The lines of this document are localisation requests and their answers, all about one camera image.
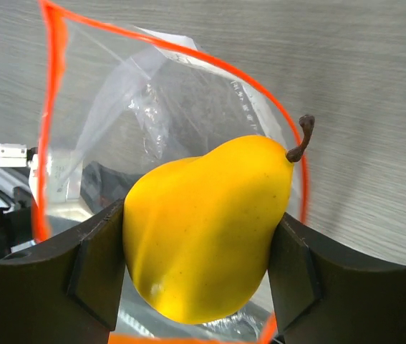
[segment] plastic bag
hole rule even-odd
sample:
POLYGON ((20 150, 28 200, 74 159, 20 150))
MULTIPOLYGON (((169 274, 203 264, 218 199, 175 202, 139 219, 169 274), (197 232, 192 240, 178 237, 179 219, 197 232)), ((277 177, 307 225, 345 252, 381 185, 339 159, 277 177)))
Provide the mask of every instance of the plastic bag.
MULTIPOLYGON (((268 90, 199 52, 192 39, 121 29, 40 3, 49 34, 49 79, 34 162, 37 241, 70 228, 51 228, 47 216, 84 221, 168 161, 203 155, 248 134, 267 135, 287 148, 299 143, 292 119, 268 90)), ((307 190, 302 159, 287 209, 302 221, 307 190)), ((131 286, 125 280, 118 323, 127 333, 255 340, 267 318, 265 310, 254 315, 250 302, 218 322, 179 325, 137 299, 131 286), (165 332, 157 330, 163 326, 165 332)))

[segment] pear stem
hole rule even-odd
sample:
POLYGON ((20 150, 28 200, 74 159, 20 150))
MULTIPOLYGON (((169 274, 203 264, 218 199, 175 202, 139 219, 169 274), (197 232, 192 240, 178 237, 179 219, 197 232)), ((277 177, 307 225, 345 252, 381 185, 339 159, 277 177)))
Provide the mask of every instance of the pear stem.
POLYGON ((303 130, 303 141, 299 146, 292 148, 286 154, 286 159, 291 163, 298 163, 306 150, 306 147, 311 140, 312 131, 314 129, 314 122, 316 119, 313 115, 305 115, 299 119, 299 124, 303 130))

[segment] yellow pear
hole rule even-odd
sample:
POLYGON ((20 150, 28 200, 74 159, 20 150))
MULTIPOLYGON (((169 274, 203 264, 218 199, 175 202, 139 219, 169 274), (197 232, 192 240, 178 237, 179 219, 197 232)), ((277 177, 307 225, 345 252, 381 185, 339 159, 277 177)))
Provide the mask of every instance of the yellow pear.
POLYGON ((289 152, 270 138, 242 136, 159 166, 132 187, 123 219, 127 269, 160 314, 206 323, 235 313, 257 290, 314 117, 300 126, 303 142, 289 152))

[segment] gray wall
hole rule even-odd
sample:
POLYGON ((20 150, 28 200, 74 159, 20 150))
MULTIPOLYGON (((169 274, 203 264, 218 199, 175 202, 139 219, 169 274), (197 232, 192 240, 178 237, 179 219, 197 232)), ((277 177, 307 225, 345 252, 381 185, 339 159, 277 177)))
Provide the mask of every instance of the gray wall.
MULTIPOLYGON (((315 114, 310 224, 406 264, 406 0, 58 2, 188 35, 264 83, 295 118, 315 114)), ((37 2, 0 0, 0 142, 36 142, 45 47, 37 2)))

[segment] white connector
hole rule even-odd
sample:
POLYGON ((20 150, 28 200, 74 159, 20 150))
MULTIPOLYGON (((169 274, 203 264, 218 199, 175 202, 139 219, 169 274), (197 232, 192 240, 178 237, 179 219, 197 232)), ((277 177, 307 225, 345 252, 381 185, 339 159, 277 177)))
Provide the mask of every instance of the white connector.
POLYGON ((27 167, 27 147, 0 143, 0 167, 27 167))

